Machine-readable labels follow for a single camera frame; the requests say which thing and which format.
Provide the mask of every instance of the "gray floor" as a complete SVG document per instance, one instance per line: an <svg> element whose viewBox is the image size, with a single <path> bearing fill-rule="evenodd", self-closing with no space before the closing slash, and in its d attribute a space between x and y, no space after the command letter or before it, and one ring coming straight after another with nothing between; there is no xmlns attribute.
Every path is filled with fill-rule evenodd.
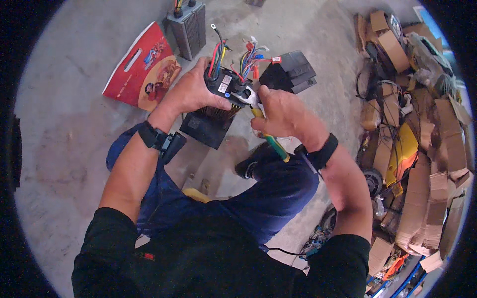
<svg viewBox="0 0 477 298"><path fill-rule="evenodd" d="M317 72L318 84L299 97L356 154L360 101L354 79L361 65L354 48L350 13L335 1L268 0L263 8L238 0L207 3L207 24L214 23L234 50L226 65L244 52L242 38L255 36L271 55L302 50ZM67 1L53 16L29 57L18 92L23 168L17 209L33 254L63 297L72 297L74 257L98 206L108 177L104 159L112 141L145 118L145 112L101 96L114 67L152 20L161 20L172 1ZM210 55L216 35L207 26ZM179 60L185 70L194 62ZM241 111L219 150L194 140L166 170L181 186L189 173L211 181L213 197L235 195L250 181L233 175L235 162L261 142ZM178 129L180 120L174 129ZM293 150L297 142L286 144ZM319 222L329 199L324 184L304 210L269 243L296 251ZM304 267L280 252L272 257Z"/></svg>

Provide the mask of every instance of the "black t-shirt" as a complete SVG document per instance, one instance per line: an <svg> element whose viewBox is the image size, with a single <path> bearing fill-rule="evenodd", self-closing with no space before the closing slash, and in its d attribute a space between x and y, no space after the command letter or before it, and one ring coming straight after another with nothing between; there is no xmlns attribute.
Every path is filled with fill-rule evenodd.
<svg viewBox="0 0 477 298"><path fill-rule="evenodd" d="M363 297L370 245L332 237L309 258L310 271L259 249L232 218L201 217L135 249L137 230L123 213L99 208L72 275L76 297Z"/></svg>

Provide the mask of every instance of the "black wrist strap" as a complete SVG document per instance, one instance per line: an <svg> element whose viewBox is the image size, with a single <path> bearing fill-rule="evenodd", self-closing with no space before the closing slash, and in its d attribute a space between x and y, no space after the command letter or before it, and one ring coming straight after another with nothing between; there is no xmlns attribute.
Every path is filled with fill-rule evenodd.
<svg viewBox="0 0 477 298"><path fill-rule="evenodd" d="M294 152L296 155L305 155L305 157L309 160L309 162L316 170L321 170L325 168L326 163L330 160L337 146L338 139L332 133L330 133L330 136L323 145L323 148L321 148L320 150L309 153L308 151L306 151L305 146L301 144L295 149Z"/></svg>
<svg viewBox="0 0 477 298"><path fill-rule="evenodd" d="M161 150L168 136L160 129L152 127L147 120L143 122L143 125L139 127L137 132L148 148L154 148L157 150Z"/></svg>

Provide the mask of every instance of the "leg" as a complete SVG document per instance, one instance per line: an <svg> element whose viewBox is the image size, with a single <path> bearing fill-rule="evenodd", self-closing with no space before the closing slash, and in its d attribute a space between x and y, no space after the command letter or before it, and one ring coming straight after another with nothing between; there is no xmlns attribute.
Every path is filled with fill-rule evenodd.
<svg viewBox="0 0 477 298"><path fill-rule="evenodd" d="M284 163L274 151L257 161L253 176L257 183L247 191L207 205L219 205L263 245L311 200L319 179L303 160L292 155Z"/></svg>
<svg viewBox="0 0 477 298"><path fill-rule="evenodd" d="M106 157L106 167L112 170L116 159L127 142L136 133L141 124L124 132L114 141ZM203 203L194 201L184 195L171 177L165 172L164 165L157 161L156 173L141 202L141 210L136 223L139 233L149 237L174 226L186 216L201 214Z"/></svg>

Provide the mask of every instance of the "scrap electronics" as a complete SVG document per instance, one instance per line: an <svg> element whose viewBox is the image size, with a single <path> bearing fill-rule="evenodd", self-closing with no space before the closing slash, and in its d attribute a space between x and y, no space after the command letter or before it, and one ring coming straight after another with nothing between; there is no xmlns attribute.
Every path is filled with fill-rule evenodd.
<svg viewBox="0 0 477 298"><path fill-rule="evenodd" d="M183 7L182 0L177 0L175 8L167 18L172 24L180 56L188 60L194 59L205 45L205 4L191 0L187 7ZM250 41L244 40L247 51L241 56L237 70L234 69L233 62L230 69L227 69L222 64L223 59L226 52L232 50L218 28L214 24L211 27L218 35L218 43L214 48L212 61L204 73L204 80L210 92L230 101L232 109L225 111L208 106L188 113L180 131L218 149L238 111L250 105L254 114L257 113L254 100L259 99L252 89L252 80L248 79L249 73L253 74L254 79L259 79L262 85L295 94L315 85L316 73L301 51L265 58L264 53L269 49L263 45L259 46L253 36ZM268 61L270 65L259 78L260 61Z"/></svg>

